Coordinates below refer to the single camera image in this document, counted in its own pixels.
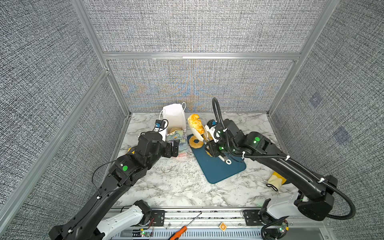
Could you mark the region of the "white floral paper bag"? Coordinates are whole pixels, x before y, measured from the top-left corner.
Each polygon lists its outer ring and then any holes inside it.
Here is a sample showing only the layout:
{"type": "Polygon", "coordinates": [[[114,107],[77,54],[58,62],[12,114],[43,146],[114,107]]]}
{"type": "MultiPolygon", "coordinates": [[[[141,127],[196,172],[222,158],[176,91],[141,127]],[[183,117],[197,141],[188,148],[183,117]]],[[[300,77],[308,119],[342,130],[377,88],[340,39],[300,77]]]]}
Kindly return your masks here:
{"type": "Polygon", "coordinates": [[[166,142],[173,143],[174,140],[179,140],[179,155],[178,158],[186,157],[188,144],[187,144],[187,125],[185,118],[186,103],[171,104],[163,107],[159,114],[159,118],[167,119],[169,121],[167,133],[164,136],[166,142]],[[175,131],[169,134],[172,128],[181,128],[182,131],[175,131]]]}

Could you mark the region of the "fake long twisted bread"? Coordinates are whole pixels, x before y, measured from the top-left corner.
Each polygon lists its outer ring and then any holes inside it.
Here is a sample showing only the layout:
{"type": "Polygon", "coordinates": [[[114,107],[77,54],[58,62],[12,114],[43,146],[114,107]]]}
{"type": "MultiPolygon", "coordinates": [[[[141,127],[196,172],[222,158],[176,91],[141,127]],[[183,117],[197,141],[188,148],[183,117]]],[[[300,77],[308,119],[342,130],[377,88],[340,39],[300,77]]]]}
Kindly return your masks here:
{"type": "Polygon", "coordinates": [[[200,135],[205,132],[204,126],[200,119],[200,116],[197,114],[192,114],[188,117],[188,123],[191,129],[196,130],[200,135]]]}

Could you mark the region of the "cream serving tongs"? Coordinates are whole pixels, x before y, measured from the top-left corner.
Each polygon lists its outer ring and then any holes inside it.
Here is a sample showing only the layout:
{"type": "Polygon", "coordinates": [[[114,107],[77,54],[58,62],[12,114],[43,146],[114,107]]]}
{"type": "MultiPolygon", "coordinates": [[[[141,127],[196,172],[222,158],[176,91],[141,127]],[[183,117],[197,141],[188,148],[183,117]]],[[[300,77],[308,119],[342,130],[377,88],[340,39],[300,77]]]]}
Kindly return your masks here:
{"type": "Polygon", "coordinates": [[[207,140],[207,135],[206,135],[206,131],[200,135],[196,130],[194,129],[191,129],[192,133],[194,136],[196,136],[198,138],[198,140],[202,141],[204,144],[208,144],[208,140],[207,140]]]}

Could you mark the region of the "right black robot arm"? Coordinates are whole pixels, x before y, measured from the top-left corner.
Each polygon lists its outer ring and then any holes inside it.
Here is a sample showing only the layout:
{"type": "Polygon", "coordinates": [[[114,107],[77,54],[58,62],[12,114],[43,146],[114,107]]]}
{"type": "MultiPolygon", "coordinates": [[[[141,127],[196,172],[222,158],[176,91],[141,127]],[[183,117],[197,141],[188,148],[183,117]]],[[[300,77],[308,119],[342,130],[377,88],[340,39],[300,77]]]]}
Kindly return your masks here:
{"type": "Polygon", "coordinates": [[[325,218],[348,220],[355,216],[355,205],[348,196],[337,189],[338,180],[335,177],[322,176],[307,169],[261,133],[251,132],[245,135],[229,119],[222,122],[210,120],[205,129],[213,138],[206,145],[213,157],[228,154],[242,160],[251,159],[272,169],[298,188],[298,192],[291,198],[265,200],[259,211],[259,218],[264,224],[287,217],[303,216],[322,221],[325,218]],[[334,193],[347,202],[349,213],[342,216],[330,213],[334,205],[334,193]]]}

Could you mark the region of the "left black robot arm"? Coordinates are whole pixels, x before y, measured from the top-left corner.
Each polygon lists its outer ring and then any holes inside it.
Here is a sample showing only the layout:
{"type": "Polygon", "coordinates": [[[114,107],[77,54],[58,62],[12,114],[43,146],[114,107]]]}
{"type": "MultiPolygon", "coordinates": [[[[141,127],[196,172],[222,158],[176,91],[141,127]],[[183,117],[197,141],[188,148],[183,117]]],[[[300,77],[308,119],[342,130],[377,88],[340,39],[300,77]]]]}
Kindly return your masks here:
{"type": "Polygon", "coordinates": [[[168,143],[158,132],[142,133],[138,144],[127,154],[114,161],[108,175],[96,193],[66,224],[54,226],[52,240],[107,240],[126,227],[144,225],[149,221],[151,208],[144,201],[135,202],[124,213],[104,220],[115,202],[162,157],[177,157],[178,140],[168,143]]]}

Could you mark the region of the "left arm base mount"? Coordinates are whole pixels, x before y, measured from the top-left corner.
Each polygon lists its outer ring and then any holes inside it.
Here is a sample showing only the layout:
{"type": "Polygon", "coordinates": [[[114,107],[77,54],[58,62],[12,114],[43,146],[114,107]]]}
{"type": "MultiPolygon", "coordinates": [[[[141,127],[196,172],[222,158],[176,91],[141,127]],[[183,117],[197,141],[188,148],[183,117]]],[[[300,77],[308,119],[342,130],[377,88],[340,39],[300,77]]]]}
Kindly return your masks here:
{"type": "Polygon", "coordinates": [[[144,215],[144,219],[141,220],[136,227],[163,227],[165,222],[165,213],[166,212],[164,210],[152,210],[151,215],[144,215]]]}

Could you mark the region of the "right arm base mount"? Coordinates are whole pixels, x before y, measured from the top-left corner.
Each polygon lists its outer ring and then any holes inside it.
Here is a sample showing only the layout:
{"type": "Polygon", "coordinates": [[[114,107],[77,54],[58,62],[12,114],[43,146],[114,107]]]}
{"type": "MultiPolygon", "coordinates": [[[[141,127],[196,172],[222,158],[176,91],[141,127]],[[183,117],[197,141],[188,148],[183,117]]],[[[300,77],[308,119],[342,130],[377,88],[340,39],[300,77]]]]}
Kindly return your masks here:
{"type": "Polygon", "coordinates": [[[265,209],[244,210],[243,217],[247,226],[261,227],[260,234],[263,240],[280,240],[289,231],[288,216],[275,219],[265,209]]]}

